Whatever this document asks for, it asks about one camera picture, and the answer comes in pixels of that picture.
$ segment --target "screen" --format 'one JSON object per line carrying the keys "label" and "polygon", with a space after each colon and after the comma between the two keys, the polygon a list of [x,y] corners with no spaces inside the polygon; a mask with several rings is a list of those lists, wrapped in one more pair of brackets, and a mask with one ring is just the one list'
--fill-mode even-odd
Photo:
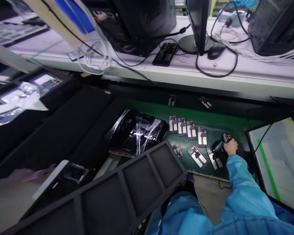
{"label": "screen", "polygon": [[[268,126],[249,132],[253,149]],[[256,154],[266,193],[294,209],[294,120],[274,123]]]}
{"label": "screen", "polygon": [[188,19],[194,33],[195,44],[200,56],[202,56],[205,51],[206,27],[209,16],[208,10],[210,9],[209,3],[211,4],[211,0],[186,1]]}

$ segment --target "blue container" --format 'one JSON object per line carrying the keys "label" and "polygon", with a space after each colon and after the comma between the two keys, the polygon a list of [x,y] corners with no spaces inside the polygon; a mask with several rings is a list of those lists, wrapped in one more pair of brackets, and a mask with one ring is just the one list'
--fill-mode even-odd
{"label": "blue container", "polygon": [[91,32],[95,30],[90,20],[86,16],[86,14],[74,2],[72,2],[71,0],[68,0],[68,3],[72,7],[72,9],[75,11],[80,21],[78,20],[74,12],[70,9],[70,7],[66,4],[64,0],[55,0],[55,1],[58,4],[58,6],[61,8],[61,10],[71,19],[72,22],[75,23],[75,25],[83,34],[85,34],[86,32],[84,28],[82,27],[82,24],[80,23],[80,21],[83,23],[87,32]]}

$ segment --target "gray floor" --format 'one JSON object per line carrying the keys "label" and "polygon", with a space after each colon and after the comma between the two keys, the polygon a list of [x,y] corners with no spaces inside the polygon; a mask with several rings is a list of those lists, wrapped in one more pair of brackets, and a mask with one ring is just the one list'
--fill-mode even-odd
{"label": "gray floor", "polygon": [[[214,225],[221,223],[221,214],[225,208],[225,201],[232,193],[232,189],[220,189],[219,181],[204,176],[194,176],[195,191],[198,202],[205,215]],[[220,182],[221,187],[231,187],[229,183]]]}
{"label": "gray floor", "polygon": [[[32,205],[32,195],[46,177],[30,182],[5,182],[0,180],[0,232],[11,227]],[[205,214],[213,224],[221,222],[221,214],[231,189],[220,189],[217,180],[194,176],[195,190]],[[228,184],[221,182],[221,187]]]}

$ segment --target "computer mouse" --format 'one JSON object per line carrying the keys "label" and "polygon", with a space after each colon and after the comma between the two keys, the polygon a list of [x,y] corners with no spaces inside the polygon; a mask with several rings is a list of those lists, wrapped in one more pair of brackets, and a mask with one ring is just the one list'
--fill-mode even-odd
{"label": "computer mouse", "polygon": [[217,59],[225,48],[226,46],[223,43],[214,43],[208,50],[208,59]]}

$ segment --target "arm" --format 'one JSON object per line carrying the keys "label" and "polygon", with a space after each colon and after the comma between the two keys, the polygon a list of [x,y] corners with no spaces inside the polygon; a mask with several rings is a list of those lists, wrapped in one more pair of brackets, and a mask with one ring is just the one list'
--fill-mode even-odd
{"label": "arm", "polygon": [[226,201],[222,221],[255,215],[277,218],[269,198],[261,191],[252,175],[248,172],[246,161],[235,154],[237,143],[235,151],[233,151],[233,146],[229,147],[229,145],[233,145],[231,142],[236,141],[231,140],[227,145],[224,145],[224,149],[229,154],[226,166],[229,171],[233,192]]}

